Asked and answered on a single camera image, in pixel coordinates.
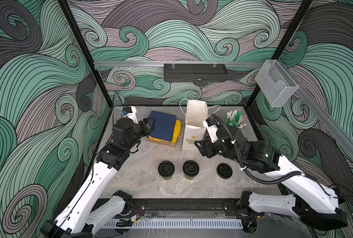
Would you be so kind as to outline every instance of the gray marble countertop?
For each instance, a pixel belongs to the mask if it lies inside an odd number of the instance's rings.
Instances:
[[[120,106],[114,108],[114,120],[120,118]],[[148,117],[152,110],[166,112],[184,118],[179,107],[136,107],[138,120]],[[226,112],[242,110],[242,107],[222,107],[217,116],[225,119]],[[247,126],[242,129],[249,141],[255,141],[255,133],[246,119]],[[112,133],[112,118],[110,119],[99,150],[107,142]],[[260,194],[281,195],[277,185],[263,185],[250,179],[240,170],[240,165],[219,155],[210,159],[202,157],[198,151],[182,150],[184,121],[175,148],[159,145],[141,139],[139,151],[130,154],[116,176],[108,183],[100,198],[110,198],[117,190],[125,191],[133,198],[238,198],[242,191],[252,191]],[[171,161],[175,166],[174,175],[170,180],[164,180],[158,174],[158,165],[164,160]],[[187,180],[182,171],[182,165],[187,160],[194,160],[199,164],[199,174],[193,180]],[[216,168],[220,163],[231,166],[233,175],[229,179],[222,179],[217,175]],[[258,172],[252,172],[259,178],[270,179]]]

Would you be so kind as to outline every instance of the aluminum rail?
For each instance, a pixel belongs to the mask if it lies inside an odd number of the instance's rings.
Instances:
[[[163,67],[164,64],[225,64],[226,67],[261,68],[264,62],[256,61],[94,61],[95,67]]]

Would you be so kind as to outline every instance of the black frame post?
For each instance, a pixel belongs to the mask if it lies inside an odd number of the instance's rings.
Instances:
[[[77,43],[79,44],[80,50],[83,53],[85,60],[87,61],[89,68],[90,68],[90,70],[91,70],[91,72],[92,72],[92,74],[93,74],[109,108],[110,108],[109,113],[108,113],[108,117],[107,117],[105,124],[104,124],[104,128],[103,128],[103,132],[104,132],[106,129],[107,123],[109,121],[110,115],[112,114],[112,110],[113,110],[112,100],[110,99],[109,94],[104,86],[104,82],[103,82],[103,79],[101,78],[100,73],[95,69],[95,66],[93,64],[92,55],[90,54],[88,47],[84,41],[84,38],[81,35],[81,31],[79,30],[79,27],[77,26],[76,20],[75,20],[73,14],[69,8],[68,2],[66,0],[58,0],[58,3],[60,5],[61,10],[63,11],[65,18],[67,19],[69,27],[70,27],[71,31],[73,32]],[[89,162],[88,169],[87,169],[87,172],[85,173],[83,182],[87,179],[87,177],[88,177],[87,175],[89,174],[89,171],[93,166],[94,158],[96,157],[97,150],[98,150],[98,147],[101,143],[102,137],[103,137],[103,133],[101,133],[101,135],[98,139],[96,148],[93,151],[92,159]]]

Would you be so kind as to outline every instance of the yellow cloth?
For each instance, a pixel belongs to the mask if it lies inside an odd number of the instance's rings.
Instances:
[[[172,141],[166,141],[166,140],[161,140],[161,139],[157,139],[157,138],[154,138],[154,137],[151,137],[149,136],[150,139],[153,139],[153,140],[158,140],[158,141],[163,141],[163,142],[168,142],[168,143],[176,143],[177,142],[177,139],[179,137],[179,134],[180,134],[180,127],[182,126],[182,122],[177,120],[175,122],[175,127],[174,127],[174,134],[173,134],[173,140]]]

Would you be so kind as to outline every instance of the black cup lid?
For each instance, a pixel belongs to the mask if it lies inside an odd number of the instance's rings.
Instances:
[[[219,164],[216,168],[216,172],[223,179],[229,179],[232,176],[232,169],[228,164]]]
[[[183,164],[183,173],[189,177],[195,177],[199,173],[199,165],[193,160],[188,160]]]
[[[158,166],[158,172],[162,177],[170,177],[174,174],[174,164],[170,161],[162,161]]]

